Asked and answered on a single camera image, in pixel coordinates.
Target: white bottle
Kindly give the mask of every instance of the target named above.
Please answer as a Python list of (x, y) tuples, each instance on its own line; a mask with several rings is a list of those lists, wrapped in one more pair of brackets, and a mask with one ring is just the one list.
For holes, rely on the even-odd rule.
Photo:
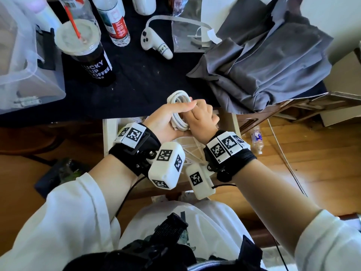
[(151, 15), (156, 11), (156, 0), (132, 0), (135, 11), (140, 15)]
[(99, 27), (91, 9), (89, 0), (59, 0), (63, 6), (67, 6), (75, 19), (89, 20)]
[(55, 15), (46, 0), (14, 0), (18, 5), (24, 6), (29, 9), (33, 14), (35, 24), (43, 31), (50, 32), (53, 28), (54, 31), (61, 26), (59, 18)]
[(119, 0), (93, 0), (113, 43), (126, 46), (130, 35), (124, 21), (124, 6)]
[(264, 147), (261, 129), (259, 126), (255, 126), (252, 128), (250, 132), (250, 137), (252, 139), (252, 147), (256, 151), (257, 154), (262, 154), (262, 149)]

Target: black tablecloth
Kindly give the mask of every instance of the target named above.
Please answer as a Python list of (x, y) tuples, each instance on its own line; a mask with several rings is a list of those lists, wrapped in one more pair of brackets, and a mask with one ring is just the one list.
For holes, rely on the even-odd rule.
[[(155, 15), (170, 14), (168, 0), (157, 0)], [(126, 47), (114, 45), (95, 8), (102, 30), (102, 44), (117, 75), (109, 87), (99, 87), (90, 81), (69, 56), (63, 55), (66, 97), (63, 100), (0, 115), (0, 126), (23, 127), (57, 121), (124, 118), (150, 115), (166, 103), (167, 97), (184, 90), (194, 99), (205, 99), (219, 106), (212, 91), (202, 80), (190, 79), (186, 74), (198, 63), (201, 53), (175, 53), (166, 60), (154, 50), (144, 51), (140, 36), (150, 16), (141, 16), (131, 0), (123, 0), (125, 22), (131, 41)], [(59, 2), (51, 4), (62, 22), (66, 14)], [(171, 21), (155, 20), (150, 26), (173, 49)]]

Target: white shirt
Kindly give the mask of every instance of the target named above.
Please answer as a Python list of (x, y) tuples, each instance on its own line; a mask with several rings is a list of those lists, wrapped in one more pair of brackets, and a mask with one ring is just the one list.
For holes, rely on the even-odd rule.
[[(81, 255), (117, 250), (145, 239), (172, 212), (189, 224), (179, 242), (189, 245), (200, 261), (211, 255), (235, 260), (243, 234), (250, 238), (234, 211), (213, 201), (195, 206), (176, 201), (153, 204), (133, 218), (120, 238), (118, 220), (109, 222), (103, 194), (86, 173), (48, 195), (20, 230), (12, 250), (0, 257), (0, 270), (62, 270)], [(295, 260), (300, 271), (357, 270), (361, 234), (323, 210), (302, 233)]]

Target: wrist strap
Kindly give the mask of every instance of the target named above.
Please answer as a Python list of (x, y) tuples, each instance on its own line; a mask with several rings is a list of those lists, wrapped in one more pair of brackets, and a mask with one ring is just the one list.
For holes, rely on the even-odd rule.
[(152, 158), (151, 151), (155, 157), (155, 151), (161, 146), (157, 136), (141, 123), (129, 123), (120, 130), (115, 142), (109, 154), (120, 160), (137, 176), (148, 176), (151, 165), (146, 159)]
[(219, 130), (207, 143), (204, 154), (211, 168), (218, 172), (217, 179), (229, 182), (250, 161), (257, 157), (250, 145), (234, 132)]

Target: black wrist strap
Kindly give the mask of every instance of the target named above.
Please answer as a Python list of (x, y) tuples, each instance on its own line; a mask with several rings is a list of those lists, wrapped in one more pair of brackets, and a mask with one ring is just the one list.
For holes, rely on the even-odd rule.
[(140, 174), (147, 176), (151, 165), (146, 161), (146, 158), (152, 159), (150, 152), (153, 152), (155, 157), (155, 151), (159, 150), (160, 146), (157, 136), (147, 128), (135, 148), (117, 143), (109, 150), (109, 154), (120, 160), (137, 176)]
[[(220, 136), (224, 132), (224, 130), (217, 131), (217, 133), (210, 139), (210, 141)], [(243, 148), (222, 163), (217, 161), (207, 146), (204, 149), (204, 154), (205, 159), (209, 162), (213, 171), (218, 172), (217, 179), (221, 182), (231, 181), (232, 177), (236, 175), (238, 171), (245, 167), (250, 161), (257, 159), (257, 157), (248, 148)]]

